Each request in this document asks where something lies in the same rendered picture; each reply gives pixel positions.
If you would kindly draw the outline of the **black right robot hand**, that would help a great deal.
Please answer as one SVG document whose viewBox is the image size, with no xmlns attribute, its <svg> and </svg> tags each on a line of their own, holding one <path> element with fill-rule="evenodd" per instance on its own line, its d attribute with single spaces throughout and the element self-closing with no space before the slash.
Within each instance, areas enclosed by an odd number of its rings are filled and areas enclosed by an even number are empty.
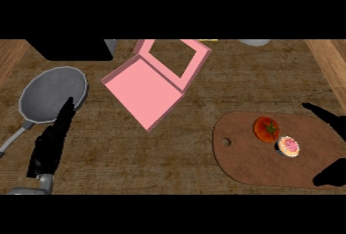
<svg viewBox="0 0 346 234">
<path fill-rule="evenodd" d="M 334 113 L 309 102 L 303 102 L 302 105 L 315 113 L 322 121 L 330 124 L 340 138 L 346 142 L 346 116 L 336 116 Z M 312 183 L 315 186 L 346 186 L 346 157 L 340 158 L 324 168 L 315 175 Z"/>
</svg>

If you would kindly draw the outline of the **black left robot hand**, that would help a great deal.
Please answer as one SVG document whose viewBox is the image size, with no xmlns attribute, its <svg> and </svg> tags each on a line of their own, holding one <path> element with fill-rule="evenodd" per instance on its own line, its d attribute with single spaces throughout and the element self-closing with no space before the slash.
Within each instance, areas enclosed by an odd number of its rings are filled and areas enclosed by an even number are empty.
<svg viewBox="0 0 346 234">
<path fill-rule="evenodd" d="M 72 98 L 68 98 L 56 116 L 55 124 L 44 129 L 35 140 L 35 148 L 27 169 L 28 177 L 35 178 L 43 174 L 52 175 L 58 169 L 65 137 L 71 127 L 74 114 Z"/>
</svg>

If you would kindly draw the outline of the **brown wooden cutting board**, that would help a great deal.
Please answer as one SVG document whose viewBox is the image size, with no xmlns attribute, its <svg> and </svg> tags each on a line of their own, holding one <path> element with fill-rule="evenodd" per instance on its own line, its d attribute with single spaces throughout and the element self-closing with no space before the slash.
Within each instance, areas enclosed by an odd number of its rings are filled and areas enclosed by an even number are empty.
<svg viewBox="0 0 346 234">
<path fill-rule="evenodd" d="M 287 157 L 253 133 L 259 117 L 278 123 L 279 134 L 299 143 L 300 152 Z M 228 176 L 262 186 L 312 188 L 315 175 L 346 157 L 342 139 L 328 124 L 309 116 L 287 113 L 229 112 L 213 128 L 213 152 Z"/>
</svg>

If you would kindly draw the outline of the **pink open box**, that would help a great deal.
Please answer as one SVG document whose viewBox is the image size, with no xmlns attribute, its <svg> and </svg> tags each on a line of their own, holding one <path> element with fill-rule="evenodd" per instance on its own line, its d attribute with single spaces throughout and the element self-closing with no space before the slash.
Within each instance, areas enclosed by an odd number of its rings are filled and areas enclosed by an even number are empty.
<svg viewBox="0 0 346 234">
<path fill-rule="evenodd" d="M 195 39 L 180 40 L 195 51 L 195 55 L 182 75 L 177 76 L 149 53 L 154 42 L 154 39 L 138 40 L 135 56 L 102 78 L 102 84 L 146 132 L 152 130 L 179 103 L 213 51 Z"/>
</svg>

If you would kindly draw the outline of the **red tomato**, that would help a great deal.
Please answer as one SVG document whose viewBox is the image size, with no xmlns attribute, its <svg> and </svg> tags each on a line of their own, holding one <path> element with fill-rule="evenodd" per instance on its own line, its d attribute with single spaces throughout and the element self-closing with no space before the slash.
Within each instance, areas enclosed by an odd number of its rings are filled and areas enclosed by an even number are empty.
<svg viewBox="0 0 346 234">
<path fill-rule="evenodd" d="M 271 117 L 259 117 L 253 124 L 253 132 L 260 141 L 274 143 L 279 133 L 278 123 Z"/>
</svg>

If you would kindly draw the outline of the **grey frying pan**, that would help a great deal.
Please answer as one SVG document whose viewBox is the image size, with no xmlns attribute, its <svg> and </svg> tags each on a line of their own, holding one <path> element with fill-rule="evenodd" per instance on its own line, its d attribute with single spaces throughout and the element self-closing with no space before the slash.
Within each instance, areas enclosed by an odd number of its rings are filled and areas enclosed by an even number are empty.
<svg viewBox="0 0 346 234">
<path fill-rule="evenodd" d="M 74 109 L 80 109 L 87 99 L 87 91 L 87 76 L 78 68 L 62 66 L 40 73 L 22 91 L 19 114 L 24 117 L 24 124 L 0 146 L 0 158 L 21 134 L 35 124 L 55 121 L 68 98 L 72 98 Z"/>
</svg>

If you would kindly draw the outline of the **pale grey round object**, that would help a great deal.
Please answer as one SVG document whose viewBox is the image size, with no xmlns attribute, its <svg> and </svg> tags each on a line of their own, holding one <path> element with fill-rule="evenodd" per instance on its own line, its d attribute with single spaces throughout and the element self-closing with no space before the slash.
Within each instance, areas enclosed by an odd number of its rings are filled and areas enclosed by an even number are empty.
<svg viewBox="0 0 346 234">
<path fill-rule="evenodd" d="M 271 39 L 240 39 L 240 41 L 251 47 L 262 47 L 271 42 Z"/>
</svg>

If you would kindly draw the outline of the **black appliance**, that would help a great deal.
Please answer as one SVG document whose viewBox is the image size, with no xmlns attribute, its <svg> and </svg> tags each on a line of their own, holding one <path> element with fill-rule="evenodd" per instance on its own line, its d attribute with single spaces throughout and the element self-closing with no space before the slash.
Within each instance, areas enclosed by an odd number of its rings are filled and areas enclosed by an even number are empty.
<svg viewBox="0 0 346 234">
<path fill-rule="evenodd" d="M 109 61 L 104 39 L 28 39 L 28 44 L 52 61 Z"/>
</svg>

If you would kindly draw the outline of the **grey metal object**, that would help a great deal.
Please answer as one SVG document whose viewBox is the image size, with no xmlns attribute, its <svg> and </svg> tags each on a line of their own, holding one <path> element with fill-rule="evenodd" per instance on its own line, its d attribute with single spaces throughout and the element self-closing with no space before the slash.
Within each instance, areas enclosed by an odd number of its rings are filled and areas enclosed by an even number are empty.
<svg viewBox="0 0 346 234">
<path fill-rule="evenodd" d="M 114 53 L 117 50 L 117 40 L 115 39 L 105 39 L 104 42 L 105 42 L 105 45 L 108 47 L 109 53 L 114 56 Z"/>
</svg>

